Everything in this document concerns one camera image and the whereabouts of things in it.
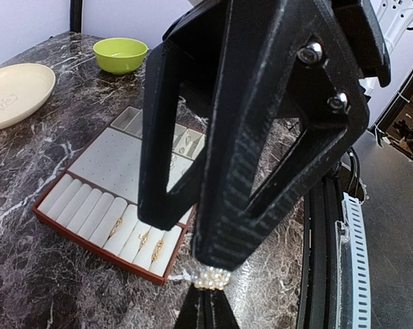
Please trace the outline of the pearl cluster earring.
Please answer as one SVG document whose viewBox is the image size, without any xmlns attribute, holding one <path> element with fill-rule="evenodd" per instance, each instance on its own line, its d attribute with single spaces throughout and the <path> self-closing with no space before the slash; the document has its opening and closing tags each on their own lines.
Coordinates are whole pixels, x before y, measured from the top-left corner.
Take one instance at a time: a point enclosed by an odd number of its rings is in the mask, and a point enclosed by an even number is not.
<svg viewBox="0 0 413 329">
<path fill-rule="evenodd" d="M 200 266 L 191 275 L 196 289 L 222 291 L 230 281 L 231 272 L 211 266 Z"/>
</svg>

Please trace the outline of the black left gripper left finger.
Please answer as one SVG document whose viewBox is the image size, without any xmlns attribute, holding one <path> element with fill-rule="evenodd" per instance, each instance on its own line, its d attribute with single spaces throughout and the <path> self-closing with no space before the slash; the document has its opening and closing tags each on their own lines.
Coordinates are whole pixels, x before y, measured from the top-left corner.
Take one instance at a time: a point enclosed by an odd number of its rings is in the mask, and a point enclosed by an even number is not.
<svg viewBox="0 0 413 329">
<path fill-rule="evenodd" d="M 190 285 L 174 329 L 204 329 L 205 324 L 205 292 Z"/>
</svg>

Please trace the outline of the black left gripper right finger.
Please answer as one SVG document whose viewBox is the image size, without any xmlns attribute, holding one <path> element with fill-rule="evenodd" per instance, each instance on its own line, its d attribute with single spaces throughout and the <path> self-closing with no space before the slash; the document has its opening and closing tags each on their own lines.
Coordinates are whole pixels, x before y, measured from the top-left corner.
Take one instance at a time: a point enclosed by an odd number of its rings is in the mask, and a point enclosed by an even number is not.
<svg viewBox="0 0 413 329">
<path fill-rule="evenodd" d="M 223 290 L 205 292 L 205 327 L 210 329 L 240 328 Z"/>
</svg>

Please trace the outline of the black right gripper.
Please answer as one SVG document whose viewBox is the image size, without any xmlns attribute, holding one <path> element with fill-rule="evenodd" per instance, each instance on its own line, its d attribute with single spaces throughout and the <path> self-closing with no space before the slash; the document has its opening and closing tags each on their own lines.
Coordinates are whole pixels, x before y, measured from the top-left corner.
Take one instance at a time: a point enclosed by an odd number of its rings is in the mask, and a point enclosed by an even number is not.
<svg viewBox="0 0 413 329">
<path fill-rule="evenodd" d="M 248 19 L 243 29 L 257 23 L 262 27 L 272 17 L 279 1 L 238 1 Z M 197 64 L 217 69 L 224 40 L 229 1 L 200 1 L 177 19 L 164 33 L 162 41 L 171 41 Z M 369 1 L 328 1 L 340 28 L 348 40 L 364 77 L 390 82 L 390 59 L 383 34 Z"/>
</svg>

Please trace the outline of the red earring tray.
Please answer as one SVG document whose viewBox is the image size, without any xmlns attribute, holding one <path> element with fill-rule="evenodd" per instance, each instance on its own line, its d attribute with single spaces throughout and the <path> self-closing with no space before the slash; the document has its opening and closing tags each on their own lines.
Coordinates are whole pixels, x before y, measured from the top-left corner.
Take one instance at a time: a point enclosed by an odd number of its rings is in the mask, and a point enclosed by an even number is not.
<svg viewBox="0 0 413 329">
<path fill-rule="evenodd" d="M 143 111 L 126 107 L 34 204 L 38 220 L 104 260 L 163 285 L 195 207 L 169 231 L 138 217 Z"/>
</svg>

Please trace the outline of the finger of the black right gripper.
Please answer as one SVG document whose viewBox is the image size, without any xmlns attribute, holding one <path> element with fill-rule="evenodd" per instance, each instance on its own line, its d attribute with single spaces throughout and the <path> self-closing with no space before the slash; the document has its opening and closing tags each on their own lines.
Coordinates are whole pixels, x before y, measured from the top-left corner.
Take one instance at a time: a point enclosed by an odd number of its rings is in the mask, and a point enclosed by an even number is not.
<svg viewBox="0 0 413 329">
<path fill-rule="evenodd" d="M 168 188 L 173 136 L 183 68 L 183 51 L 164 41 L 147 58 L 138 183 L 138 216 L 150 226 L 170 230 L 200 198 L 205 167 L 202 151 Z"/>
<path fill-rule="evenodd" d="M 233 271 L 368 125 L 361 70 L 328 1 L 227 7 L 192 254 Z"/>
</svg>

